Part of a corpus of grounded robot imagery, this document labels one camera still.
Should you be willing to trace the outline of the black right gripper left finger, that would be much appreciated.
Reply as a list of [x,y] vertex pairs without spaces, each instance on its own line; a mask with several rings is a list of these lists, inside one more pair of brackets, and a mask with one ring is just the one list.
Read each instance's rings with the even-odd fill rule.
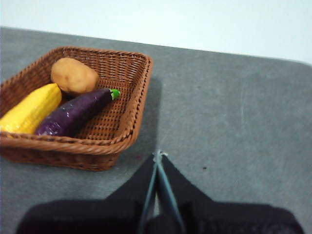
[[31,207],[18,234],[135,234],[149,216],[156,168],[150,155],[107,198],[55,200]]

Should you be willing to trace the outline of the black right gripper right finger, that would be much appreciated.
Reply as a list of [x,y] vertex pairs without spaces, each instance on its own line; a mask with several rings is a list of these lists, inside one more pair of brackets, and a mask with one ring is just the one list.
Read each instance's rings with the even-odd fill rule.
[[220,202],[193,185],[163,152],[152,155],[160,214],[180,234],[302,234],[288,210],[256,203]]

